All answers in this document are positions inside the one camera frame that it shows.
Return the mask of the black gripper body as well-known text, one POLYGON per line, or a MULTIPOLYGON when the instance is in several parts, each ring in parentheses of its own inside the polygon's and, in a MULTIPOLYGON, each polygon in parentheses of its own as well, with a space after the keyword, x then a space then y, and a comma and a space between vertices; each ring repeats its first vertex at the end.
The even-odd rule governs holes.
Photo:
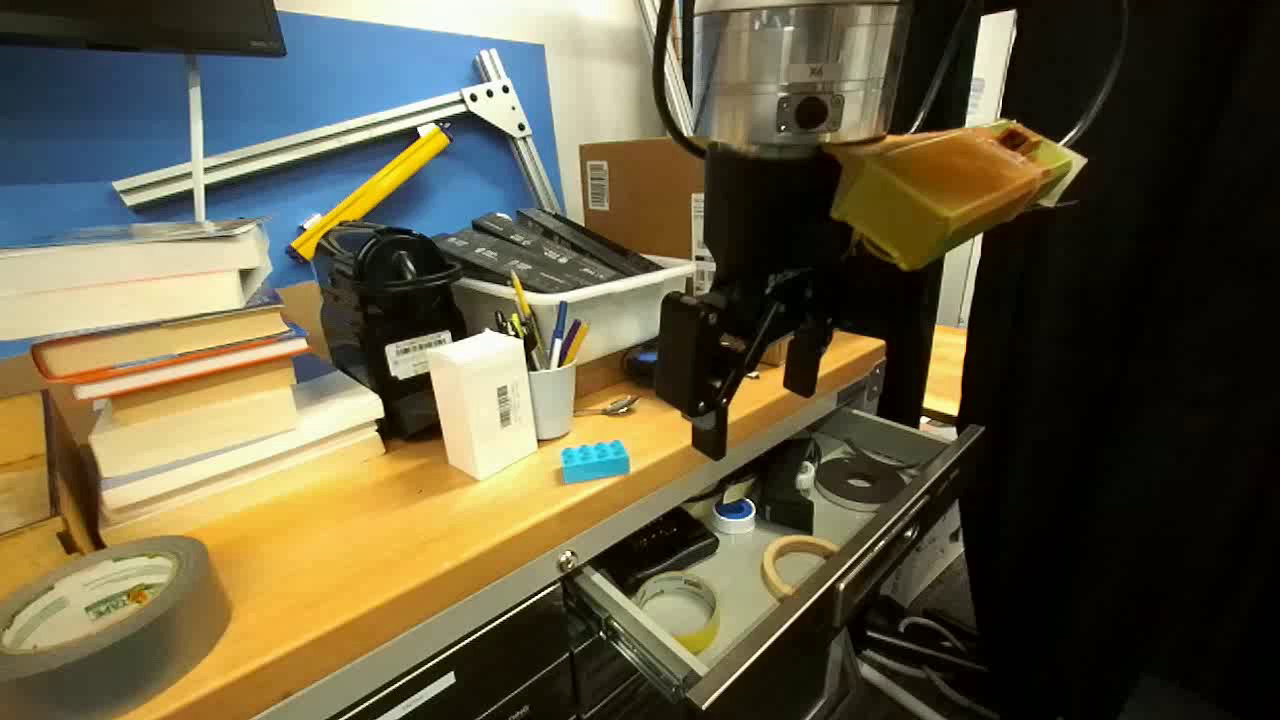
POLYGON ((703 239, 716 259, 716 346, 749 352, 832 329, 832 274, 847 229, 832 219, 839 163, 830 152, 749 158, 710 148, 703 239))

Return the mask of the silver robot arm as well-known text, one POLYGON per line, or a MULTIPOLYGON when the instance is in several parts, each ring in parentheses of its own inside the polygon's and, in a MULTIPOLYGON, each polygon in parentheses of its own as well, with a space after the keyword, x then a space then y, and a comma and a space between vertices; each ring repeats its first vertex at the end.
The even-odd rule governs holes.
POLYGON ((691 130, 710 292, 661 301, 655 398, 729 452, 742 382, 784 341, 784 387, 816 393, 852 229, 832 216, 845 145, 884 138, 900 0, 691 0, 691 130))

